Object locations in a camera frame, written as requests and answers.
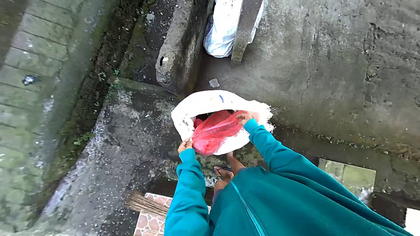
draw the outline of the dirt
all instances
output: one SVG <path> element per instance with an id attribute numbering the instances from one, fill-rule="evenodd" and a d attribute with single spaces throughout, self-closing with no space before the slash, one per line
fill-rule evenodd
<path id="1" fill-rule="evenodd" d="M 171 25 L 175 0 L 145 2 L 120 66 L 121 77 L 160 86 L 155 64 Z"/>
<path id="2" fill-rule="evenodd" d="M 115 73 L 123 59 L 142 2 L 121 0 L 119 7 L 113 12 L 113 20 L 105 27 L 107 30 L 102 36 L 98 53 L 96 57 L 91 58 L 94 67 L 85 76 L 71 117 L 61 131 L 65 138 L 56 149 L 57 161 L 53 162 L 45 175 L 46 191 L 39 196 L 45 199 L 45 204 L 55 191 L 58 181 L 74 165 L 87 143 L 88 139 L 85 137 L 89 136 L 94 127 L 108 93 L 107 79 Z"/>

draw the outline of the woven polypropylene sack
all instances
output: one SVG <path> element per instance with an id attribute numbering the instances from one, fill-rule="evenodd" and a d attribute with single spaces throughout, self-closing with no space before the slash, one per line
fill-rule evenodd
<path id="1" fill-rule="evenodd" d="M 274 129 L 268 121 L 273 116 L 269 105 L 255 100 L 248 101 L 224 90 L 208 90 L 196 92 L 182 100 L 172 111 L 171 116 L 181 140 L 193 137 L 195 117 L 200 114 L 221 110 L 243 110 L 257 112 L 260 115 L 259 125 L 268 131 Z M 249 142 L 249 133 L 241 127 L 235 136 L 224 138 L 214 155 L 226 154 L 243 147 Z"/>

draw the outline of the leg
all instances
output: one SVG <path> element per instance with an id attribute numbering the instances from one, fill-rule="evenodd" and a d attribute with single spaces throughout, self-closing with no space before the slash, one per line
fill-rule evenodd
<path id="1" fill-rule="evenodd" d="M 238 171 L 241 168 L 245 167 L 241 162 L 239 162 L 236 158 L 234 158 L 234 152 L 230 152 L 226 154 L 226 158 L 228 159 L 228 162 L 232 167 L 232 172 L 234 173 L 234 175 L 237 175 Z"/>
<path id="2" fill-rule="evenodd" d="M 232 178 L 234 177 L 234 174 L 228 170 L 222 170 L 220 167 L 216 166 L 214 167 L 214 171 L 216 172 L 217 175 L 221 175 L 223 180 L 218 180 L 216 181 L 216 183 L 214 184 L 214 189 L 213 189 L 213 204 L 217 198 L 217 195 L 220 193 L 220 191 L 222 189 L 224 189 L 226 187 L 226 185 L 229 184 L 229 182 L 232 180 Z"/>

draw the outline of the hoodie zipper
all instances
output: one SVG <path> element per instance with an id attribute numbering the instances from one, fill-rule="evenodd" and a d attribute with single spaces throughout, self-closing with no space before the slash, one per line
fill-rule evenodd
<path id="1" fill-rule="evenodd" d="M 245 208 L 247 209 L 248 215 L 251 217 L 252 222 L 254 223 L 254 226 L 257 228 L 257 232 L 260 236 L 265 236 L 264 232 L 262 231 L 262 228 L 260 224 L 258 223 L 257 219 L 255 218 L 254 214 L 251 212 L 251 209 L 248 207 L 248 205 L 245 203 L 245 200 L 242 198 L 241 194 L 239 193 L 238 187 L 235 185 L 233 180 L 231 180 L 232 186 L 236 190 L 236 192 L 239 195 L 239 198 L 241 199 L 242 203 L 245 205 Z"/>

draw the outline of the hand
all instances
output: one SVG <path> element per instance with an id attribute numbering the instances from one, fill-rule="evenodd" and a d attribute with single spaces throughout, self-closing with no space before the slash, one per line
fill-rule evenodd
<path id="1" fill-rule="evenodd" d="M 192 139 L 187 138 L 186 140 L 182 141 L 181 145 L 178 148 L 178 153 L 181 153 L 185 149 L 192 148 Z"/>
<path id="2" fill-rule="evenodd" d="M 255 119 L 257 122 L 260 120 L 260 115 L 256 112 L 244 112 L 236 116 L 239 119 L 239 124 L 245 125 L 249 120 Z"/>

